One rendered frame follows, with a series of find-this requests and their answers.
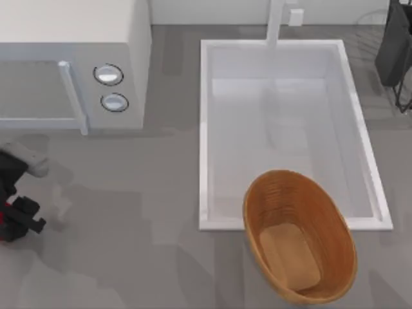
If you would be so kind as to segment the microwave oven door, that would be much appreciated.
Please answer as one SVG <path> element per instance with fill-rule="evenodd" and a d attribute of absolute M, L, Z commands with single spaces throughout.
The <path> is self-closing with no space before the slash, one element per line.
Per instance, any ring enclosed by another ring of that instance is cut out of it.
<path fill-rule="evenodd" d="M 80 130 L 57 63 L 0 61 L 0 130 Z"/>

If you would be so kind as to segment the small round microwave knob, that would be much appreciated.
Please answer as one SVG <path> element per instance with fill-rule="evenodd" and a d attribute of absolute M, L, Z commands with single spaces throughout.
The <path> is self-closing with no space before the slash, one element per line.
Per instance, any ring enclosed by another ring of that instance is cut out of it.
<path fill-rule="evenodd" d="M 100 105 L 109 112 L 121 113 L 129 107 L 129 101 L 120 93 L 110 93 L 100 98 Z"/>

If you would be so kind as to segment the large round microwave knob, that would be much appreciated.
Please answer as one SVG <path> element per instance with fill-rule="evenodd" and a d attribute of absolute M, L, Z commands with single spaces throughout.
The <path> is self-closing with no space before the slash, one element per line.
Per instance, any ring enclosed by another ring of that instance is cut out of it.
<path fill-rule="evenodd" d="M 105 86 L 116 86 L 124 79 L 123 71 L 114 64 L 105 64 L 93 69 L 93 77 Z"/>

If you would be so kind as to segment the pale microwave oven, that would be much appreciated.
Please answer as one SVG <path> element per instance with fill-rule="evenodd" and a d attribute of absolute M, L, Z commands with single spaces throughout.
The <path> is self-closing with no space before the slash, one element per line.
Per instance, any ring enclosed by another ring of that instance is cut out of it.
<path fill-rule="evenodd" d="M 143 127 L 151 43 L 147 0 L 0 0 L 0 61 L 70 62 L 89 133 Z M 93 69 L 105 64 L 123 71 L 120 84 L 95 80 Z M 105 110 L 100 98 L 110 93 L 129 107 Z"/>

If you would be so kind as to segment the brown wicker basket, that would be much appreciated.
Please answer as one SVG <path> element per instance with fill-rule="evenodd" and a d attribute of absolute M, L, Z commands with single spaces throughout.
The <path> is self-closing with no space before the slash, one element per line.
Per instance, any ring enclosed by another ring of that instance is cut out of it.
<path fill-rule="evenodd" d="M 271 287 L 293 304 L 343 297 L 357 275 L 353 236 L 330 195 L 289 170 L 259 175 L 243 199 L 248 245 Z"/>

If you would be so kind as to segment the white sink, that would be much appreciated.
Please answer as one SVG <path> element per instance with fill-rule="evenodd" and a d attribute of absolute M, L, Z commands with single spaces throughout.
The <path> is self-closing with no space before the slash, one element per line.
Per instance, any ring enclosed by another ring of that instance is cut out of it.
<path fill-rule="evenodd" d="M 199 228 L 242 230 L 260 174 L 315 180 L 352 230 L 392 230 L 344 43 L 203 40 Z"/>

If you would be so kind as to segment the tall white tap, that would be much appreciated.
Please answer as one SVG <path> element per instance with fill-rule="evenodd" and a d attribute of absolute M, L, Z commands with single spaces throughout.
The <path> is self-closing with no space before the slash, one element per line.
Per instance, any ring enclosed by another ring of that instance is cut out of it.
<path fill-rule="evenodd" d="M 299 8 L 299 2 L 300 0 L 270 0 L 266 39 L 266 44 L 269 50 L 274 50 L 276 48 L 284 6 L 286 6 L 286 11 L 289 12 L 290 16 L 290 10 Z"/>

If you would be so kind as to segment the white tap lever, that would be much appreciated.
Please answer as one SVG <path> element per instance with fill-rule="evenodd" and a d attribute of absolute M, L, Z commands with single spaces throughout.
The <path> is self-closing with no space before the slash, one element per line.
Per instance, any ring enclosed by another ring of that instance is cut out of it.
<path fill-rule="evenodd" d="M 288 21 L 289 26 L 301 26 L 304 19 L 304 10 L 300 8 L 293 8 L 290 10 L 290 17 Z"/>

